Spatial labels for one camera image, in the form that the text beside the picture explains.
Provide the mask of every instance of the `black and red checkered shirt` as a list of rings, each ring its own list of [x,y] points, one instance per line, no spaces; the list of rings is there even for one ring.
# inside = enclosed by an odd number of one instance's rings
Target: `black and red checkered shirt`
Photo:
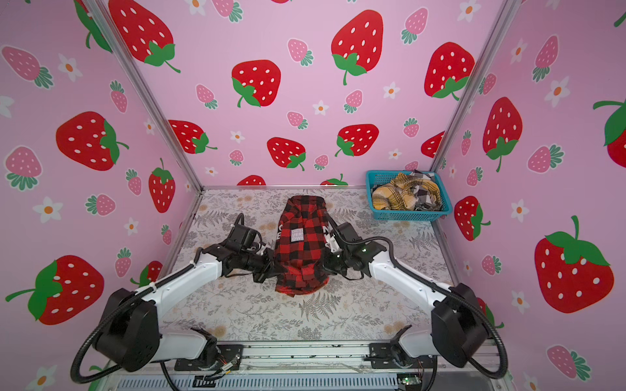
[[[326,202],[322,197],[289,198],[280,216],[275,260],[285,268],[276,280],[276,291],[290,296],[306,295],[328,282],[322,269],[328,229]]]

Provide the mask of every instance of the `blue plastic basket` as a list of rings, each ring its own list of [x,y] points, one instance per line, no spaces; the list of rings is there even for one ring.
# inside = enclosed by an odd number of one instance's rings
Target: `blue plastic basket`
[[[452,205],[450,198],[446,192],[446,188],[443,186],[441,178],[436,173],[431,171],[422,171],[425,174],[432,174],[433,181],[439,186],[441,197],[443,201],[443,207],[441,211],[421,211],[421,210],[376,210],[372,205],[372,189],[376,185],[385,185],[391,180],[395,179],[399,173],[410,174],[412,171],[378,171],[372,170],[367,172],[367,178],[365,183],[367,184],[367,201],[369,202],[369,208],[374,213],[376,220],[411,220],[411,221],[435,221],[441,216],[446,216],[452,213]]]

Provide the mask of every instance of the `pink wallpaper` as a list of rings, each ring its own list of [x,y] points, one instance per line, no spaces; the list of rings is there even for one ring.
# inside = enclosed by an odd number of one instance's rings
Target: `pink wallpaper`
[[[108,2],[207,186],[429,168],[500,4]]]
[[[0,37],[1,388],[86,391],[76,350],[113,291],[158,274],[193,193],[80,3],[11,1]]]
[[[517,390],[623,388],[625,11],[522,4],[439,172]]]

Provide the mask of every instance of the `table surface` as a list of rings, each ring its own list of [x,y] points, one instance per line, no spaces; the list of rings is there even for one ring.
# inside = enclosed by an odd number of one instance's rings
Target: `table surface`
[[[431,224],[374,220],[366,189],[358,188],[207,190],[174,270],[187,265],[197,247],[224,240],[240,212],[245,214],[245,224],[261,232],[273,247],[287,200],[302,194],[323,197],[337,223],[352,223],[364,238],[390,238],[397,259],[451,283]],[[276,292],[275,286],[275,278],[256,284],[251,276],[221,277],[173,307],[162,326],[200,327],[223,341],[301,341],[388,340],[405,325],[426,328],[430,323],[430,314],[393,287],[367,276],[358,281],[331,276],[319,291],[293,298]]]

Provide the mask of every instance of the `wire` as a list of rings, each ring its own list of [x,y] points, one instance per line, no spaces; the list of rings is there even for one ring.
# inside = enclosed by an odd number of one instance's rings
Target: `wire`
[[[500,337],[500,334],[498,333],[497,329],[495,328],[494,325],[491,324],[491,322],[489,322],[489,320],[487,319],[487,316],[483,313],[482,310],[480,310],[479,308],[476,308],[472,303],[468,302],[467,300],[465,300],[463,297],[460,297],[458,295],[455,295],[454,293],[450,292],[447,289],[443,289],[441,288],[439,285],[428,281],[427,279],[413,273],[411,270],[407,269],[406,267],[402,266],[394,257],[393,254],[393,242],[389,239],[386,238],[384,236],[372,236],[370,238],[367,239],[362,239],[362,240],[354,240],[354,241],[347,241],[342,233],[337,229],[337,223],[332,219],[332,217],[330,215],[327,214],[327,217],[329,219],[329,222],[331,223],[333,229],[335,230],[335,232],[337,233],[337,237],[344,242],[345,244],[348,245],[364,245],[369,243],[370,241],[374,241],[374,240],[382,240],[385,241],[387,243],[387,245],[389,246],[389,258],[391,259],[391,263],[394,265],[394,267],[402,270],[404,273],[408,274],[409,276],[413,277],[415,280],[421,282],[422,284],[426,285],[427,287],[429,287],[430,289],[441,293],[442,295],[458,302],[459,304],[465,306],[467,309],[469,309],[470,311],[472,311],[474,313],[474,315],[476,315],[476,317],[478,317],[481,321],[481,323],[483,324],[483,326],[487,329],[487,331],[489,331],[489,333],[491,334],[491,336],[493,337],[493,341],[496,343],[496,348],[498,349],[498,354],[500,355],[500,364],[498,366],[498,370],[496,370],[495,372],[492,372],[490,370],[488,370],[487,368],[483,367],[482,365],[480,365],[476,360],[474,360],[473,358],[468,358],[468,362],[470,364],[472,364],[474,366],[474,368],[476,368],[480,373],[482,373],[483,375],[487,376],[488,378],[493,378],[493,379],[499,379],[499,378],[503,378],[506,375],[506,371],[508,370],[508,356],[506,354],[506,348],[505,348],[505,344],[502,341],[502,338]]]

